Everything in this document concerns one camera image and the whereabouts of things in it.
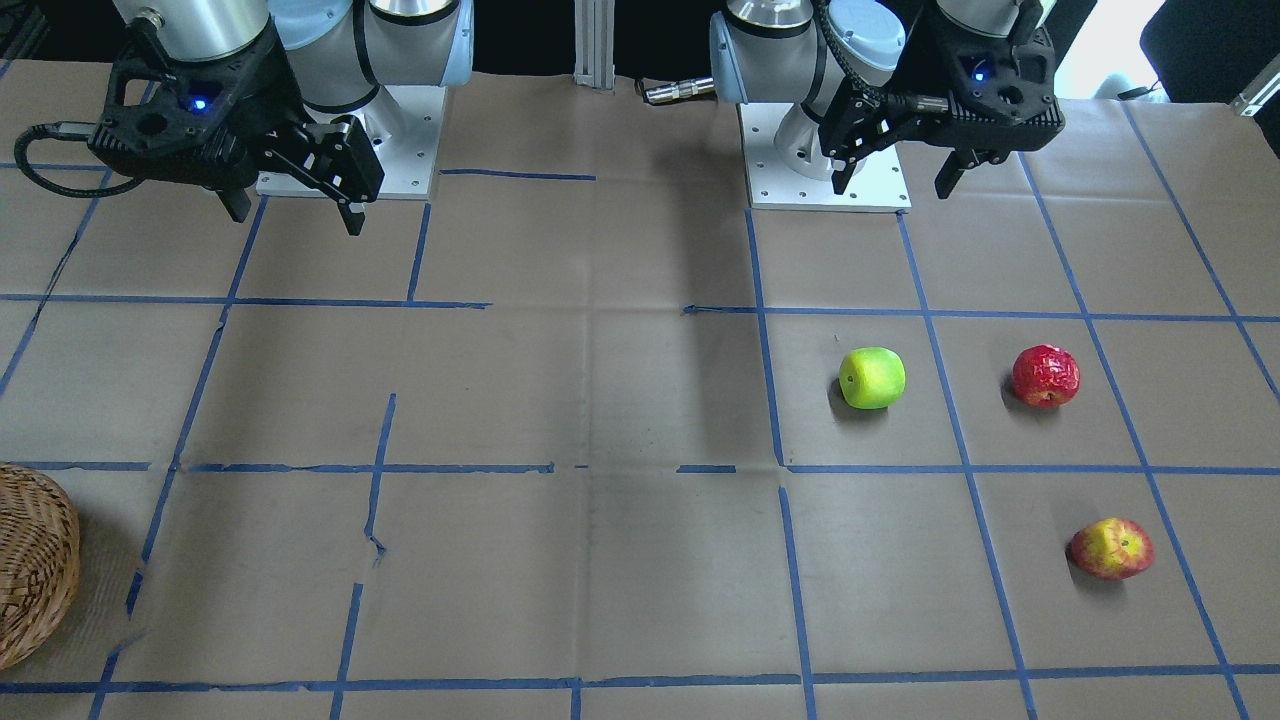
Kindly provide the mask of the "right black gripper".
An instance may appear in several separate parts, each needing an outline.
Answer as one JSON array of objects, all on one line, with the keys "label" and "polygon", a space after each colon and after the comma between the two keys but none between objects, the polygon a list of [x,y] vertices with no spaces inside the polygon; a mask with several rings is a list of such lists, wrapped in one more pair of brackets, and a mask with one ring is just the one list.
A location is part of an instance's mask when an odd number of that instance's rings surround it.
[{"label": "right black gripper", "polygon": [[155,20],[131,20],[88,146],[122,176],[211,190],[234,223],[247,222],[261,173],[291,176],[338,202],[353,237],[385,176],[356,117],[308,114],[271,19],[205,61],[172,55]]}]

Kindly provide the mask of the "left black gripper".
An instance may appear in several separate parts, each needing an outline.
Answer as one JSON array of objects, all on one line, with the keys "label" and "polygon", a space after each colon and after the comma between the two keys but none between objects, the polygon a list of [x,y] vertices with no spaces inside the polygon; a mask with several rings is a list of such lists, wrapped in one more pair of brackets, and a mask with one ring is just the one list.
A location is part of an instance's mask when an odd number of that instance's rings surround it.
[{"label": "left black gripper", "polygon": [[1064,127],[1053,96],[1059,55],[1047,5],[919,5],[890,15],[887,79],[852,46],[870,20],[823,5],[819,27],[844,73],[819,123],[833,192],[845,195],[861,159],[904,141],[954,149],[934,177],[950,199],[965,173],[1012,151],[1043,147]]}]

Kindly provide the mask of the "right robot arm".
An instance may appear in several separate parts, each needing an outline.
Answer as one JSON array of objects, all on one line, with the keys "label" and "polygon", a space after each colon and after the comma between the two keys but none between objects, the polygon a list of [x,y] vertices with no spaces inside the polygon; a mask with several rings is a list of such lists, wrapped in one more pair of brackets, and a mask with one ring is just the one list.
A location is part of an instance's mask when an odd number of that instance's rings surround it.
[{"label": "right robot arm", "polygon": [[330,199],[347,232],[429,192],[439,109],[474,69],[471,1],[119,1],[125,44],[90,151],[197,186],[236,222],[265,176]]}]

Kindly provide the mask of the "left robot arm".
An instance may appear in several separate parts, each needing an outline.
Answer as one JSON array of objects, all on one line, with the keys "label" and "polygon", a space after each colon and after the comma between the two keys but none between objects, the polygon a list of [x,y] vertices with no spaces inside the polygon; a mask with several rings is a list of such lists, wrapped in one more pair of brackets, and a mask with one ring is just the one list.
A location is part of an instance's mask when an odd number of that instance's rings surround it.
[{"label": "left robot arm", "polygon": [[941,199],[963,174],[1042,149],[1066,120],[1053,92],[1050,1],[728,1],[710,20],[726,102],[783,102],[785,160],[842,193],[873,154],[948,150]]}]

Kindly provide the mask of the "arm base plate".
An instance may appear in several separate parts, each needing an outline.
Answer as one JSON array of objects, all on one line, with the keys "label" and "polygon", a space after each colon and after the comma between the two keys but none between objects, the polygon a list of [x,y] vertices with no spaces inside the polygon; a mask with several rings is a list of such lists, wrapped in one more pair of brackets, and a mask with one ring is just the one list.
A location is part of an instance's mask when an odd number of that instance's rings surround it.
[{"label": "arm base plate", "polygon": [[430,199],[448,95],[445,87],[384,85],[353,110],[384,170],[380,200]]},{"label": "arm base plate", "polygon": [[800,105],[740,104],[742,155],[750,205],[760,210],[901,213],[911,209],[893,149],[859,161],[845,191],[820,154],[819,126]]}]

